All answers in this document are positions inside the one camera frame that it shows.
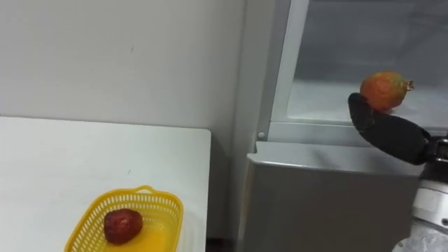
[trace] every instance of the small screw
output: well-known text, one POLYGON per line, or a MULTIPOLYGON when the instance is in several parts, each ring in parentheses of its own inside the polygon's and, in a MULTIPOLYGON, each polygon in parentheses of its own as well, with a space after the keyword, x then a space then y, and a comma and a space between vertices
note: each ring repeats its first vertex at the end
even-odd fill
POLYGON ((265 134, 264 132, 259 132, 258 135, 257 135, 257 137, 258 137, 259 139, 264 139, 264 138, 266 137, 266 134, 265 134))

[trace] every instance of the red strawberry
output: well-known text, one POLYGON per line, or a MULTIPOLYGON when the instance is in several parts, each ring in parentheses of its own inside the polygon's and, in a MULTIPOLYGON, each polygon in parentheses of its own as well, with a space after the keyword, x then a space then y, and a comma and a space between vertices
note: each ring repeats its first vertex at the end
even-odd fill
POLYGON ((124 244, 140 233, 143 218, 131 209, 108 212, 104 217, 104 235, 112 244, 124 244))

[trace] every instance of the refrigerator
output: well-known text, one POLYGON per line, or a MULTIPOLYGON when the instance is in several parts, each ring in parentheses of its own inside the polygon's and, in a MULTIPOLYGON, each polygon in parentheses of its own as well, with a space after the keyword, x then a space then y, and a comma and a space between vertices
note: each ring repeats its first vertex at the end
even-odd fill
POLYGON ((448 126, 448 1, 248 0, 234 122, 230 223, 238 251, 392 251, 423 167, 373 148, 347 98, 397 71, 392 114, 448 126))

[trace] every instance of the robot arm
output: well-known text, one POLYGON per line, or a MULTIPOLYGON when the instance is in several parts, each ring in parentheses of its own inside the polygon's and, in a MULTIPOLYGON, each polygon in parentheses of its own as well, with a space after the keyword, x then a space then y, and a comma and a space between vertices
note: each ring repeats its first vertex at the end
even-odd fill
POLYGON ((358 93, 348 103, 364 140, 410 164, 426 163, 412 206, 410 236, 393 252, 448 252, 448 136, 431 136, 413 122, 377 112, 358 93))

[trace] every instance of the white table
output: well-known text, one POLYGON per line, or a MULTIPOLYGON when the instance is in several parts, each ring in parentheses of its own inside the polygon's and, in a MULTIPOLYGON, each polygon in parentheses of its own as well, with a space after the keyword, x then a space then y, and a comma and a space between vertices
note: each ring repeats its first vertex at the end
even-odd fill
POLYGON ((63 251, 90 203, 115 188, 174 193, 177 251, 205 251, 210 132, 0 117, 0 250, 63 251))

